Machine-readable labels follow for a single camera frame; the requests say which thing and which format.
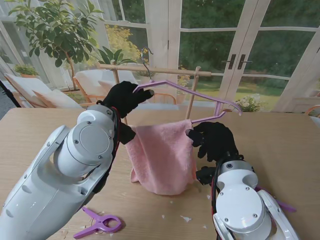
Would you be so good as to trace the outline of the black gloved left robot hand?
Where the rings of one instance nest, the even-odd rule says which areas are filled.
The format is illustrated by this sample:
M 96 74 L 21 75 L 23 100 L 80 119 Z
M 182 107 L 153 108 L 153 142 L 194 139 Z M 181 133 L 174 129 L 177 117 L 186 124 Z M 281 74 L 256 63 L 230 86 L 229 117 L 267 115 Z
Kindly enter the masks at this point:
M 101 104 L 108 108 L 116 108 L 123 119 L 139 104 L 154 96 L 154 91 L 151 89 L 141 88 L 134 92 L 137 87 L 137 84 L 122 81 L 110 89 Z

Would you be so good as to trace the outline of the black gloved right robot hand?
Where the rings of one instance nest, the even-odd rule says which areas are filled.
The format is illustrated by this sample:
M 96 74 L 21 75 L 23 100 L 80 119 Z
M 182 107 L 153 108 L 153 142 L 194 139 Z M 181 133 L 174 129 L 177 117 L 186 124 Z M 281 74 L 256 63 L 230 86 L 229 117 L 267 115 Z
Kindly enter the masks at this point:
M 220 122 L 201 122 L 185 131 L 192 140 L 192 146 L 198 147 L 198 158 L 207 156 L 207 161 L 220 161 L 239 155 L 231 130 Z

